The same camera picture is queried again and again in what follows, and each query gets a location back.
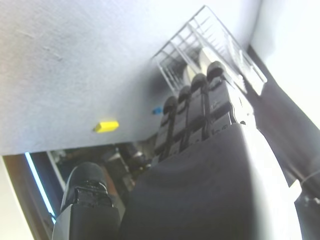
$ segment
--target white panel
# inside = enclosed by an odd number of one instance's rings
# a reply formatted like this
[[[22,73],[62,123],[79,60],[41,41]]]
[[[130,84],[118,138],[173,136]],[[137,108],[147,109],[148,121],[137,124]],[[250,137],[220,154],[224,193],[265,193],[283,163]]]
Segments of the white panel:
[[[0,156],[0,192],[0,239],[33,240],[2,156]]]
[[[320,128],[320,2],[265,0],[252,47],[279,86]]]
[[[150,137],[170,94],[151,58],[204,4],[248,44],[256,0],[0,0],[0,154]]]

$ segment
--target light strip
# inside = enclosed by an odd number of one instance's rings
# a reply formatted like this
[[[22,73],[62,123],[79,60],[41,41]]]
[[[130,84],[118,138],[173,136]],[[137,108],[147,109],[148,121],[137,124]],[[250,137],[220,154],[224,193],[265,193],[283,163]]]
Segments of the light strip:
[[[49,199],[48,199],[48,197],[47,197],[47,194],[46,194],[46,192],[45,192],[44,186],[42,185],[42,183],[41,183],[41,181],[40,181],[39,175],[38,175],[37,170],[36,170],[36,168],[35,168],[34,162],[32,161],[32,158],[31,158],[31,156],[30,156],[30,153],[29,153],[29,152],[26,152],[24,155],[25,155],[26,160],[27,160],[27,162],[28,162],[28,164],[29,164],[29,167],[30,167],[30,169],[31,169],[32,175],[33,175],[34,180],[35,180],[35,182],[36,182],[36,185],[37,185],[38,188],[39,188],[39,191],[40,191],[41,196],[42,196],[42,198],[43,198],[43,201],[44,201],[44,204],[45,204],[45,206],[46,206],[46,209],[47,209],[48,212],[51,213],[53,216],[56,216],[55,213],[54,213],[54,210],[52,209],[52,206],[51,206],[51,204],[50,204],[50,202],[49,202]],[[53,224],[55,224],[55,223],[56,223],[56,220],[55,220],[53,217],[52,217],[51,219],[52,219]]]

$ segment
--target yellow object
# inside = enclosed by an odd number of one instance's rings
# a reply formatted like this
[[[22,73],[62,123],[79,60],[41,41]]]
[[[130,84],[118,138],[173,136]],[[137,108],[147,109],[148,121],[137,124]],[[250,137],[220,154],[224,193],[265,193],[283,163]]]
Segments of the yellow object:
[[[119,123],[117,121],[102,121],[96,127],[95,131],[97,133],[104,133],[104,132],[112,132],[119,127]]]

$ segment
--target robotic hand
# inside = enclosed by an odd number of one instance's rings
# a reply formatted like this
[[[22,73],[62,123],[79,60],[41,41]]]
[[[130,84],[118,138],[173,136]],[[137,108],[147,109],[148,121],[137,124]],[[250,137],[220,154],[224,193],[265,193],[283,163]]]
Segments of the robotic hand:
[[[85,163],[69,177],[52,239],[301,240],[286,179],[241,94],[220,62],[196,75],[166,101],[156,157],[121,224],[101,170]]]

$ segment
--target wire rack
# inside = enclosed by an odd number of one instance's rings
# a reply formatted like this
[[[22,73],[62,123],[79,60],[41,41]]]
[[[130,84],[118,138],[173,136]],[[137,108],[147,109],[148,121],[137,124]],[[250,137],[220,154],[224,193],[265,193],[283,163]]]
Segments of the wire rack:
[[[204,50],[226,66],[228,74],[244,93],[246,81],[261,95],[266,77],[211,9],[203,6],[154,56],[176,96],[183,86],[190,84],[186,71],[206,74],[199,61]]]

